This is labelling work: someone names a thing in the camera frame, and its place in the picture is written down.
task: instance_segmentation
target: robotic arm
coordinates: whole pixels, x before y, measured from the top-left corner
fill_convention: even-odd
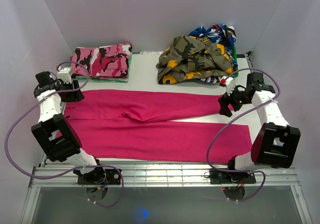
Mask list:
[[[252,103],[255,107],[274,98],[275,90],[264,83],[263,74],[253,72],[248,74],[244,91],[239,91],[234,79],[225,77],[221,86],[226,87],[226,93],[218,100],[220,114],[231,117],[230,104],[234,111],[242,105]],[[228,163],[230,170],[257,170],[264,166],[272,168],[289,168],[293,162],[300,130],[291,127],[282,116],[278,105],[271,102],[257,110],[262,127],[252,145],[251,152],[233,157]]]
[[[34,96],[38,101],[46,99],[40,104],[40,118],[33,125],[31,131],[41,145],[44,153],[52,161],[68,162],[74,166],[99,165],[99,160],[87,154],[81,147],[81,141],[71,125],[65,119],[61,110],[61,102],[77,102],[84,99],[80,90],[69,93],[46,96],[58,90],[73,90],[79,87],[76,79],[72,78],[71,67],[61,68],[56,79],[50,72],[38,73],[35,78],[38,86],[34,90]],[[53,137],[53,133],[60,131],[60,136]],[[85,168],[73,171],[87,182],[104,184],[106,172],[102,167]]]

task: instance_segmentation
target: camouflage clothing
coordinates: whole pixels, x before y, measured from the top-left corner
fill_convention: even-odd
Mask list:
[[[127,78],[131,50],[129,43],[96,48],[78,47],[70,59],[86,66],[91,78]],[[71,66],[74,74],[87,75],[80,65],[72,63]]]
[[[224,76],[233,71],[233,61],[224,46],[212,43],[207,37],[174,38],[172,45],[160,56],[159,84],[174,84],[188,79]]]

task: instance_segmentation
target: stack of folded clothes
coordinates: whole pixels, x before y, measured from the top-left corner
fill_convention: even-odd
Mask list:
[[[78,47],[70,60],[84,65],[89,72],[90,80],[127,82],[132,57],[131,51],[132,45],[129,43],[95,48]],[[72,63],[71,66],[77,79],[86,79],[87,73],[80,65]]]

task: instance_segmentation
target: pile of clothes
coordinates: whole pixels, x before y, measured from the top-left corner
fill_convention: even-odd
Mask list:
[[[175,84],[195,79],[219,83],[220,78],[238,68],[236,60],[236,33],[232,26],[203,26],[174,38],[171,46],[160,56],[159,84]]]
[[[127,82],[132,57],[132,45],[120,43],[95,48],[78,47],[71,61],[84,65],[89,72],[90,80]],[[77,79],[85,80],[87,73],[78,64],[71,64]]]

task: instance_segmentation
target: electrical wire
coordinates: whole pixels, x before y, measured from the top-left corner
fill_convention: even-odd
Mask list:
[[[63,173],[60,173],[60,174],[57,174],[57,175],[53,175],[53,176],[36,176],[34,174],[31,174],[31,173],[28,173],[27,171],[25,171],[24,169],[22,169],[11,157],[10,153],[9,153],[9,149],[8,149],[8,142],[9,142],[9,137],[10,137],[10,134],[11,132],[13,131],[13,129],[15,128],[15,126],[26,116],[28,115],[32,110],[34,110],[36,107],[38,107],[40,104],[42,104],[47,98],[49,98],[50,96],[54,95],[54,94],[57,94],[57,93],[68,93],[68,92],[76,92],[80,89],[82,89],[87,83],[88,83],[88,80],[89,80],[89,72],[87,71],[87,69],[80,63],[78,62],[75,62],[75,61],[66,61],[66,62],[62,62],[60,63],[56,68],[58,69],[61,65],[63,64],[66,64],[66,63],[75,63],[77,65],[80,65],[81,68],[83,68],[85,71],[86,71],[86,80],[84,81],[84,84],[82,86],[80,86],[79,88],[76,88],[76,89],[71,89],[71,90],[59,90],[59,91],[56,91],[56,92],[53,92],[53,93],[50,93],[49,95],[47,95],[46,97],[44,97],[41,101],[39,101],[37,104],[35,104],[34,106],[32,106],[29,110],[27,110],[25,113],[23,113],[13,124],[12,126],[9,128],[6,136],[5,136],[5,139],[4,139],[4,152],[5,152],[5,155],[6,157],[8,158],[9,162],[18,170],[20,171],[21,173],[25,174],[26,176],[30,177],[30,178],[34,178],[34,179],[41,179],[41,180],[48,180],[48,179],[53,179],[53,178],[57,178],[57,177],[61,177],[69,172],[72,172],[73,170],[76,170],[76,169],[81,169],[81,168],[100,168],[100,167],[107,167],[107,168],[112,168],[112,169],[115,169],[120,178],[121,178],[121,191],[120,191],[120,194],[117,198],[117,200],[111,204],[111,205],[105,205],[105,204],[101,204],[101,203],[98,203],[98,202],[95,202],[93,200],[93,202],[95,202],[96,204],[100,205],[100,206],[103,206],[103,207],[106,207],[106,208],[110,208],[110,207],[113,207],[115,206],[121,199],[122,195],[123,195],[123,189],[124,189],[124,178],[121,174],[121,171],[114,167],[114,166],[111,166],[111,165],[88,165],[88,166],[78,166],[78,167],[74,167],[74,168],[71,168]]]
[[[265,74],[266,76],[268,76],[268,77],[272,80],[272,82],[275,84],[275,86],[276,86],[276,88],[277,88],[277,93],[276,93],[276,95],[274,96],[274,98],[272,98],[272,99],[270,99],[270,100],[268,100],[268,101],[266,101],[266,102],[264,102],[264,103],[262,103],[262,104],[259,104],[258,106],[254,107],[254,108],[252,108],[252,109],[250,109],[250,110],[248,110],[248,111],[245,111],[245,112],[241,113],[241,114],[238,115],[237,117],[233,118],[233,119],[232,119],[230,122],[228,122],[226,125],[224,125],[224,126],[220,129],[220,131],[217,132],[217,134],[215,135],[215,137],[212,139],[212,141],[211,141],[211,143],[210,143],[210,145],[209,145],[209,147],[208,147],[208,149],[207,149],[207,152],[206,152],[206,162],[209,164],[210,167],[212,167],[214,170],[216,170],[216,171],[218,171],[218,172],[227,172],[227,173],[243,173],[243,172],[248,172],[248,173],[250,173],[250,174],[251,174],[251,173],[261,173],[261,174],[263,175],[263,180],[262,180],[262,182],[261,182],[261,185],[258,187],[258,189],[257,189],[253,194],[251,194],[249,197],[243,198],[243,199],[241,199],[241,200],[230,199],[231,201],[234,201],[234,202],[243,202],[243,201],[246,201],[246,200],[249,200],[249,199],[253,198],[253,197],[262,189],[262,187],[264,186],[264,184],[265,184],[265,182],[266,182],[266,175],[265,175],[265,173],[264,173],[263,171],[260,171],[260,170],[256,170],[256,171],[253,171],[253,172],[252,172],[251,170],[227,170],[227,169],[217,168],[217,167],[215,167],[213,164],[210,163],[210,159],[209,159],[210,150],[211,150],[214,142],[215,142],[215,141],[217,140],[217,138],[219,137],[219,135],[220,135],[227,127],[229,127],[232,123],[234,123],[236,120],[238,120],[239,118],[243,117],[244,115],[246,115],[246,114],[248,114],[248,113],[250,113],[250,112],[252,112],[252,111],[255,111],[255,110],[257,110],[257,109],[259,109],[259,108],[261,108],[261,107],[263,107],[263,106],[271,103],[271,102],[274,102],[274,100],[275,100],[276,98],[278,98],[279,95],[280,95],[280,87],[279,87],[278,83],[277,83],[277,82],[274,80],[274,78],[272,78],[268,73],[266,73],[266,72],[264,72],[264,71],[262,71],[262,70],[260,70],[260,69],[256,69],[256,68],[242,68],[242,69],[239,69],[239,70],[231,73],[229,76],[226,77],[226,80],[227,80],[228,78],[230,78],[231,76],[233,76],[234,74],[236,74],[236,73],[238,73],[238,72],[240,72],[240,71],[245,71],[245,70],[258,71],[258,72],[261,72],[261,73]],[[218,199],[218,200],[225,200],[225,199],[222,199],[222,198],[211,198],[211,197],[206,197],[206,198]]]

